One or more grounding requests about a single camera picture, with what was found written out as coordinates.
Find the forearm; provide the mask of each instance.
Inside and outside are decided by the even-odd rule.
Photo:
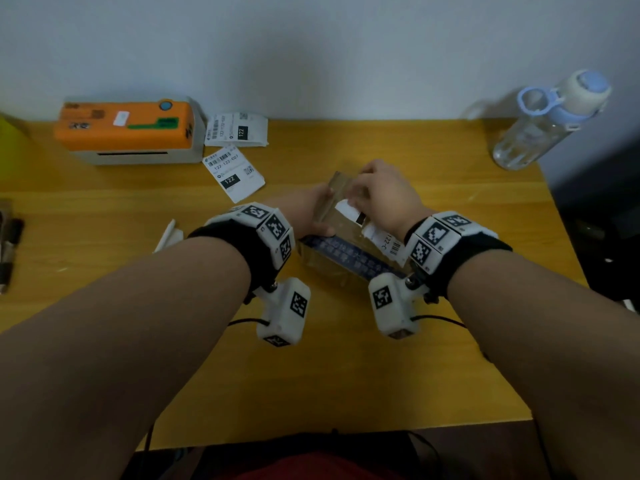
[[[0,464],[24,472],[29,448],[67,442],[68,455],[56,449],[58,459],[41,463],[82,463],[76,452],[91,452],[117,474],[211,352],[249,282],[231,245],[188,239],[0,335]]]
[[[604,438],[617,450],[606,448],[619,465],[619,444],[637,448],[635,314],[507,251],[487,251],[466,262],[448,295],[482,350],[554,430],[564,452],[580,456],[572,466],[606,465],[595,454],[604,452]]]

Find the clear plastic bottle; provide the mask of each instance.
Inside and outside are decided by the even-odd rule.
[[[588,70],[574,72],[556,88],[524,88],[518,94],[523,115],[495,145],[493,159],[507,170],[526,167],[601,112],[610,94],[604,76]]]

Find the wooden desk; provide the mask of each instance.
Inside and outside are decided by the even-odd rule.
[[[504,121],[271,121],[271,144],[243,151],[267,181],[250,199],[326,181],[337,169],[355,174],[382,158],[428,206],[458,210],[584,284],[539,168],[510,173],[492,163],[487,140],[503,128]],[[11,291],[0,297],[0,330],[151,253],[171,218],[190,231],[232,204],[202,165],[86,166],[52,142],[49,125],[30,129],[44,150],[0,181],[0,196],[26,220]],[[250,324],[226,331],[156,422],[153,448],[530,418],[467,330],[423,321],[419,335],[390,340],[377,331],[366,294],[348,295],[302,268],[297,255],[282,275],[312,289],[300,344],[276,349]],[[446,301],[419,307],[427,309],[455,317]],[[238,317],[259,313],[254,301]]]

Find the black marker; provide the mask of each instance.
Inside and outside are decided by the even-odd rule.
[[[3,252],[0,260],[0,294],[6,293],[7,288],[9,288],[15,248],[20,243],[24,221],[22,219],[11,219],[8,226],[7,240],[3,243]]]

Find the orange label printer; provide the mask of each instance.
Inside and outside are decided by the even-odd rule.
[[[92,165],[199,163],[205,126],[187,101],[66,102],[54,135]]]

